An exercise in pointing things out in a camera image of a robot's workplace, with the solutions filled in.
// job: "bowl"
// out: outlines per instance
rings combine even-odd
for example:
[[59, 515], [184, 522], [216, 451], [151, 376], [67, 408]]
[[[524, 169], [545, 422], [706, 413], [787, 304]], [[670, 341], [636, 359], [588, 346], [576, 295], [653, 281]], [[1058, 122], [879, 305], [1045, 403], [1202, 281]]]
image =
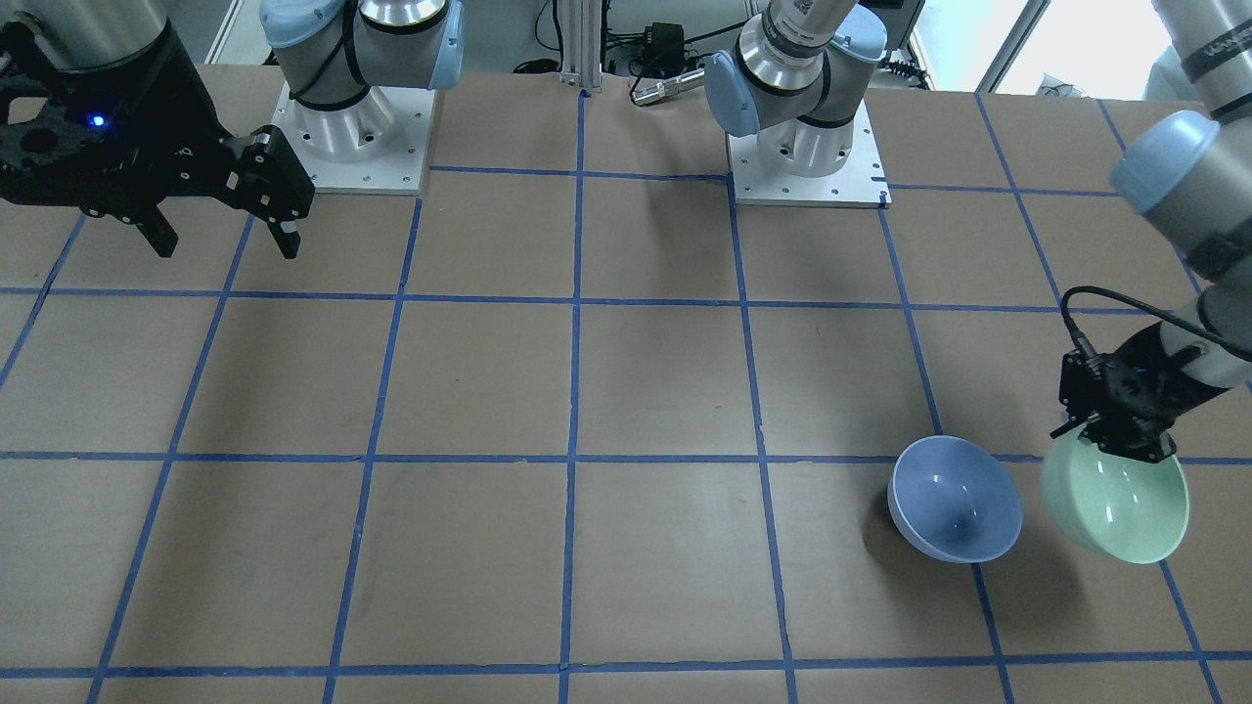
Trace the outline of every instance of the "bowl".
[[1191, 519], [1187, 477], [1174, 456], [1152, 463], [1102, 452], [1080, 437], [1060, 436], [1043, 458], [1043, 505], [1074, 542], [1127, 562], [1168, 557]]
[[1022, 496], [1013, 477], [995, 457], [959, 437], [935, 435], [905, 448], [886, 502], [905, 540], [945, 562], [994, 560], [1022, 532]]

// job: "white mounting plate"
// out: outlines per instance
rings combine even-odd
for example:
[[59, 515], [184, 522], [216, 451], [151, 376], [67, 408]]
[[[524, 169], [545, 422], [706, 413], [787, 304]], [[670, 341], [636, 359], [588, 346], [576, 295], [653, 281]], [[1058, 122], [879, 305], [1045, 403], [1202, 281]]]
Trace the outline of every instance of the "white mounting plate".
[[856, 140], [844, 168], [828, 177], [799, 177], [761, 158], [756, 135], [726, 137], [735, 202], [744, 205], [878, 208], [891, 204], [883, 158], [869, 124], [865, 103], [856, 109]]
[[422, 190], [429, 157], [431, 128], [434, 124], [433, 90], [419, 88], [382, 88], [391, 101], [396, 119], [404, 128], [403, 135], [388, 145], [382, 155], [364, 162], [327, 162], [310, 153], [292, 125], [290, 89], [283, 84], [274, 108], [273, 123], [282, 128], [300, 164], [313, 179], [318, 193], [376, 193], [417, 195]]

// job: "green bowl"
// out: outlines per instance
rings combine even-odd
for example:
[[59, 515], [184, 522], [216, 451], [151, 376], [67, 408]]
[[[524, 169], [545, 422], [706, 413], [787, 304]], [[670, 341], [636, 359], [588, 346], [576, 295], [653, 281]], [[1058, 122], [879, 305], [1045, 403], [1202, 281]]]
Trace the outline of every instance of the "green bowl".
[[1060, 436], [1043, 458], [1043, 505], [1070, 540], [1103, 555], [1146, 565], [1182, 542], [1191, 517], [1187, 479], [1178, 458], [1141, 462]]

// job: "light blue joint cap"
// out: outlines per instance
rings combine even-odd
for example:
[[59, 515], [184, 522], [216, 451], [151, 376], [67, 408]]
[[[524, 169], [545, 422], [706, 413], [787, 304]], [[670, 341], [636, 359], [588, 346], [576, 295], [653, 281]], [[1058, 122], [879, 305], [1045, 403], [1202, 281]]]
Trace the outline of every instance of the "light blue joint cap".
[[876, 64], [886, 51], [886, 26], [873, 10], [854, 5], [830, 43], [854, 59]]
[[461, 81], [461, 64], [464, 60], [466, 44], [461, 35], [461, 0], [452, 0], [448, 18], [443, 23], [443, 44], [434, 59], [431, 73], [431, 90], [451, 90]]
[[756, 101], [747, 79], [729, 51], [722, 49], [705, 65], [705, 98], [712, 116], [731, 137], [747, 137], [761, 130]]
[[287, 49], [322, 31], [344, 0], [262, 0], [260, 26], [274, 49]]
[[1144, 214], [1178, 188], [1217, 139], [1216, 122], [1194, 110], [1182, 110], [1149, 129], [1117, 162], [1109, 183]]

